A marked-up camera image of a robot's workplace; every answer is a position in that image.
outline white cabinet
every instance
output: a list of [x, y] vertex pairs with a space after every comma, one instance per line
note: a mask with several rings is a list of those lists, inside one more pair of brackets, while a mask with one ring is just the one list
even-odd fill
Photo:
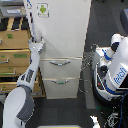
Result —
[[[91, 0], [29, 1], [31, 9], [27, 7], [27, 0], [24, 0], [24, 5], [30, 30], [31, 10], [36, 37], [38, 41], [41, 36], [46, 40], [40, 61], [46, 96], [48, 99], [76, 98]], [[62, 86], [51, 82], [52, 79], [71, 81]]]

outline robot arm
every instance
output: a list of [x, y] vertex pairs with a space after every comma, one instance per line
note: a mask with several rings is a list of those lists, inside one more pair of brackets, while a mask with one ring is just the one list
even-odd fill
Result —
[[120, 34], [114, 34], [111, 38], [111, 47], [106, 51], [103, 50], [104, 56], [100, 59], [100, 68], [102, 71], [107, 70], [111, 64], [113, 55], [115, 54], [118, 45], [124, 39]]
[[34, 101], [30, 96], [33, 91], [34, 81], [38, 71], [40, 53], [44, 45], [30, 43], [31, 64], [27, 71], [17, 81], [17, 88], [7, 96], [3, 112], [3, 128], [25, 128], [25, 124], [32, 116]]

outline drawer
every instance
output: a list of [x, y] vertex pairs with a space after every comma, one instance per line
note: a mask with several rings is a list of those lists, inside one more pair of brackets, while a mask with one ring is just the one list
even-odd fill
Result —
[[0, 67], [0, 77], [20, 76], [27, 70], [26, 67]]
[[25, 17], [26, 12], [21, 13], [24, 6], [3, 6], [0, 7], [3, 17]]
[[43, 80], [47, 99], [77, 98], [78, 79]]
[[23, 49], [29, 48], [29, 35], [27, 30], [19, 31], [1, 31], [0, 49]]
[[28, 66], [30, 59], [29, 49], [0, 50], [0, 67], [2, 66]]
[[[8, 82], [3, 82], [2, 79], [0, 78], [0, 94], [5, 94], [5, 93], [9, 93], [10, 91], [12, 91], [14, 88], [16, 88], [17, 86], [17, 79], [18, 77], [11, 77], [12, 79], [6, 77], [6, 79], [4, 78], [4, 80], [8, 81]], [[45, 97], [45, 91], [43, 88], [43, 83], [42, 80], [40, 79], [40, 73], [38, 72], [37, 78], [35, 80], [35, 84], [34, 84], [34, 89], [32, 92], [33, 96], [37, 96], [40, 95], [42, 97]]]
[[23, 5], [23, 0], [0, 0], [0, 5]]
[[42, 78], [79, 77], [82, 59], [59, 59], [40, 61]]

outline label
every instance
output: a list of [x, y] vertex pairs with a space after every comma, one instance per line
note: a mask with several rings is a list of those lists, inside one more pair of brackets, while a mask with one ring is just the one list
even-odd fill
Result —
[[127, 73], [128, 71], [126, 70], [126, 68], [122, 64], [120, 64], [113, 76], [113, 81], [117, 87], [120, 87]]
[[1, 55], [1, 58], [5, 58], [5, 55]]
[[37, 3], [37, 12], [39, 17], [49, 17], [49, 7], [47, 3]]
[[13, 54], [14, 58], [28, 58], [27, 54], [22, 53], [22, 54]]
[[20, 10], [19, 9], [7, 10], [7, 13], [19, 14], [20, 13]]
[[13, 35], [12, 34], [7, 34], [9, 39], [13, 39]]

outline sticker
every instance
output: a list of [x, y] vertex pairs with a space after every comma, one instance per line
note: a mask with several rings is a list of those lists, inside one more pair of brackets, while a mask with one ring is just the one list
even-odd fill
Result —
[[8, 68], [9, 70], [13, 69], [13, 68]]
[[49, 17], [49, 8], [47, 3], [37, 3], [37, 12], [39, 17]]
[[13, 39], [13, 35], [12, 34], [7, 34], [9, 39]]
[[23, 54], [13, 54], [14, 58], [28, 58], [27, 54], [23, 53]]
[[1, 58], [5, 58], [5, 55], [1, 55]]

